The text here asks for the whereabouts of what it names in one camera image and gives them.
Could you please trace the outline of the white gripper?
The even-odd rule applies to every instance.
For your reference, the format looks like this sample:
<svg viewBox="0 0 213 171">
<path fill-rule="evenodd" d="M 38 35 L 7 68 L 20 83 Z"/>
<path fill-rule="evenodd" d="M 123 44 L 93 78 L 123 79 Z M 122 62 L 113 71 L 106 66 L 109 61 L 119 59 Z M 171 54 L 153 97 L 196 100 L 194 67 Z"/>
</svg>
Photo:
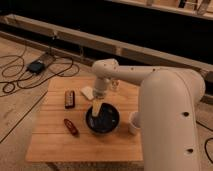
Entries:
<svg viewBox="0 0 213 171">
<path fill-rule="evenodd" d="M 99 114 L 99 111 L 102 105 L 102 101 L 100 99 L 103 99 L 106 96 L 108 85 L 109 85 L 109 80 L 107 78 L 97 77 L 95 79 L 94 87 L 93 87 L 93 96 L 98 99 L 93 100 L 93 105 L 92 105 L 93 117 L 97 117 Z"/>
</svg>

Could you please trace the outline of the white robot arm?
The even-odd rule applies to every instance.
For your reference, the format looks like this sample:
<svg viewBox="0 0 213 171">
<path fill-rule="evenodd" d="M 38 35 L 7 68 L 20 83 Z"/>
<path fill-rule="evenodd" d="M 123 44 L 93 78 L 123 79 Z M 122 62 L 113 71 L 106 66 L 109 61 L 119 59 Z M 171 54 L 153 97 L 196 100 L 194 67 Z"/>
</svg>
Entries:
<svg viewBox="0 0 213 171">
<path fill-rule="evenodd" d="M 144 171 L 201 171 L 195 105 L 205 94 L 196 71 L 165 66 L 122 66 L 114 59 L 92 65 L 94 95 L 105 95 L 108 80 L 139 87 L 138 114 Z"/>
</svg>

